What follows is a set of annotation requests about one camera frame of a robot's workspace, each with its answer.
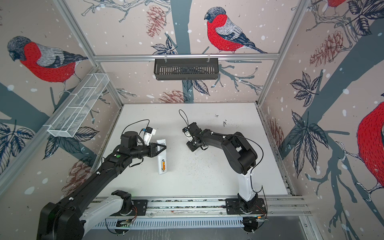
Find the white battery cover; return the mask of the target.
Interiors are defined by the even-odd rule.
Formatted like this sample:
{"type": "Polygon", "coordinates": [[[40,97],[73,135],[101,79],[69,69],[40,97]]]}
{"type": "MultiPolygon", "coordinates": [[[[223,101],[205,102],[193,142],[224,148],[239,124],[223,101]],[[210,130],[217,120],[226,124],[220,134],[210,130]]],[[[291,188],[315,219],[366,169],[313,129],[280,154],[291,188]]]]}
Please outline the white battery cover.
{"type": "Polygon", "coordinates": [[[194,152],[194,154],[195,154],[196,157],[198,157],[198,156],[200,156],[204,151],[205,151],[204,149],[202,149],[202,148],[198,148],[198,149],[194,152]]]}

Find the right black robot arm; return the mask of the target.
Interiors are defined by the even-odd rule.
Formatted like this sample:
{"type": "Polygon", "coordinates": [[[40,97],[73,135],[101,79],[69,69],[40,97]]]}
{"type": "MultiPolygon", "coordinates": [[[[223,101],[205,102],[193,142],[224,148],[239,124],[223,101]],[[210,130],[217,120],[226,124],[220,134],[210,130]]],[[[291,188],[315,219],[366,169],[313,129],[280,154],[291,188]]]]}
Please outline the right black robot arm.
{"type": "Polygon", "coordinates": [[[260,214],[266,214],[264,201],[258,198],[252,182],[252,171],[258,165],[258,155],[243,134],[219,134],[209,129],[202,130],[196,123],[183,128],[183,133],[189,140],[187,146],[191,152],[198,149],[205,151],[209,147],[224,151],[230,167],[238,174],[238,209],[242,213],[251,214],[258,211],[260,214]]]}

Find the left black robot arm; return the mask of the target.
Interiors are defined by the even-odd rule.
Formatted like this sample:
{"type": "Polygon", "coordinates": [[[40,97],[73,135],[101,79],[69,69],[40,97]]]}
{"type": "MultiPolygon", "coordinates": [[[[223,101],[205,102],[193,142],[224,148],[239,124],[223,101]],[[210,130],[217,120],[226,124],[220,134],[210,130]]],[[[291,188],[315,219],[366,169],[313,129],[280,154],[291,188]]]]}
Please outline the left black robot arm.
{"type": "Polygon", "coordinates": [[[154,158],[166,150],[166,145],[138,141],[137,132],[121,135],[121,143],[109,154],[101,166],[82,185],[58,203],[48,203],[40,213],[38,240],[81,240],[95,225],[114,213],[130,213],[133,208],[132,195],[125,191],[114,191],[111,196],[93,208],[89,208],[95,197],[134,159],[154,158]]]}

